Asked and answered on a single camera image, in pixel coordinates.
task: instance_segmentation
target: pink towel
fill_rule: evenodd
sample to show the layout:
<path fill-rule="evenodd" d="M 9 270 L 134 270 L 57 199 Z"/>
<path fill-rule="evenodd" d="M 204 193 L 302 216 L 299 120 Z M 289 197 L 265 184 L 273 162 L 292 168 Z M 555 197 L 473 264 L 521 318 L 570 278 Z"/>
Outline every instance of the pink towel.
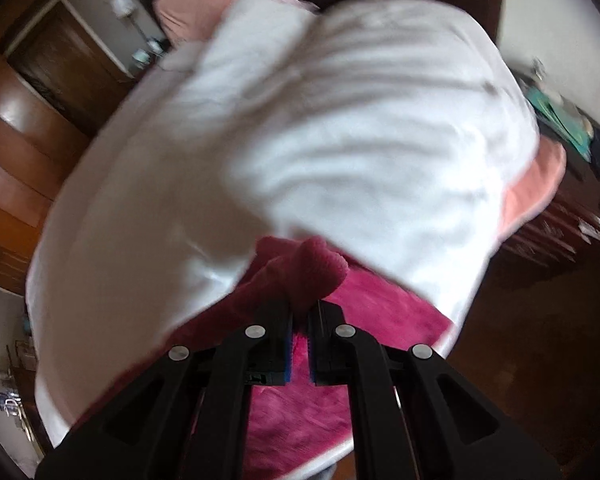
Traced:
<path fill-rule="evenodd" d="M 266 300 L 286 299 L 293 313 L 302 317 L 321 298 L 339 304 L 347 322 L 396 348 L 421 342 L 433 345 L 450 326 L 427 301 L 338 254 L 319 237 L 302 243 L 266 237 L 258 241 L 255 258 L 231 294 L 180 326 L 150 359 L 117 378 L 74 428 L 171 346 L 197 351 L 217 345 L 248 324 Z M 311 384 L 306 337 L 297 334 L 291 382 L 253 389 L 244 479 L 278 478 L 350 435 L 346 386 Z"/>
<path fill-rule="evenodd" d="M 559 142 L 540 136 L 538 153 L 502 201 L 498 239 L 506 240 L 538 216 L 555 196 L 567 167 L 567 152 Z"/>

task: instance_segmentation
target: pink pillow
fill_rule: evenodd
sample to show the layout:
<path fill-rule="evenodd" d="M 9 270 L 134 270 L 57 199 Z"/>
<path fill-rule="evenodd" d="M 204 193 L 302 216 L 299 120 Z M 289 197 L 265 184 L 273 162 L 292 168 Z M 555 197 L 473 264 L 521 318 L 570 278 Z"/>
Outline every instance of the pink pillow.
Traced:
<path fill-rule="evenodd" d="M 176 46 L 183 41 L 207 41 L 222 14 L 235 0 L 155 0 L 162 30 Z"/>
<path fill-rule="evenodd" d="M 525 174 L 505 191 L 498 239 L 505 240 L 549 205 L 567 165 L 559 142 L 540 136 L 536 158 Z"/>

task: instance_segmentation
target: metal rivet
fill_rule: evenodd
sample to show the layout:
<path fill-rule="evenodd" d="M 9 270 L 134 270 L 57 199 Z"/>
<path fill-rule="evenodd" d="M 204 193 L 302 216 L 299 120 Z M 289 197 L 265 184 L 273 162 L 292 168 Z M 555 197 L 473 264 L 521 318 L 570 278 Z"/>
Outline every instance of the metal rivet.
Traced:
<path fill-rule="evenodd" d="M 356 333 L 356 329 L 351 325 L 338 325 L 336 327 L 336 335 L 339 337 L 353 337 Z"/>
<path fill-rule="evenodd" d="M 433 350 L 429 345 L 419 344 L 414 346 L 411 351 L 418 359 L 429 359 L 433 355 Z"/>
<path fill-rule="evenodd" d="M 171 350 L 169 350 L 169 359 L 172 361 L 184 361 L 189 357 L 189 349 L 186 346 L 174 346 Z"/>
<path fill-rule="evenodd" d="M 259 339 L 267 333 L 263 326 L 251 325 L 244 330 L 244 335 L 251 339 Z"/>

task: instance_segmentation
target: teal cloth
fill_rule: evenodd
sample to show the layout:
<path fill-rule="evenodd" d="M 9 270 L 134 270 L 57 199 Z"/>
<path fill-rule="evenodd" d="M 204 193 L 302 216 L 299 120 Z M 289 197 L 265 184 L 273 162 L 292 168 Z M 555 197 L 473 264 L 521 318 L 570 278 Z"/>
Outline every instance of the teal cloth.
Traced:
<path fill-rule="evenodd" d="M 589 149 L 591 139 L 573 117 L 553 104 L 543 92 L 535 87 L 531 87 L 526 92 L 526 98 L 540 113 L 541 118 L 544 119 L 543 122 L 549 125 L 564 140 L 570 142 L 584 160 L 591 162 Z"/>

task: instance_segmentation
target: wooden cabinet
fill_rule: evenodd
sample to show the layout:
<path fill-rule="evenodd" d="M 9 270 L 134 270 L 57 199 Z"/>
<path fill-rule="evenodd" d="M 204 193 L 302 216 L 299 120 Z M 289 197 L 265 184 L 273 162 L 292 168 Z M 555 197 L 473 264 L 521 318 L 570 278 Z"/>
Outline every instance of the wooden cabinet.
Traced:
<path fill-rule="evenodd" d="M 132 80 L 59 0 L 8 57 L 23 78 L 89 137 L 118 108 Z"/>
<path fill-rule="evenodd" d="M 545 124 L 539 126 L 557 140 Z M 586 262 L 600 263 L 600 181 L 575 149 L 563 145 L 568 168 L 557 195 L 500 248 L 500 257 L 526 262 L 530 282 L 550 279 Z"/>
<path fill-rule="evenodd" d="M 24 293 L 46 214 L 89 139 L 0 56 L 0 286 Z"/>
<path fill-rule="evenodd" d="M 33 437 L 44 454 L 51 453 L 53 446 L 46 434 L 40 412 L 36 406 L 36 373 L 20 367 L 11 367 L 11 373 L 13 374 L 16 389 L 20 394 L 20 402 L 27 417 L 27 422 L 33 432 Z"/>

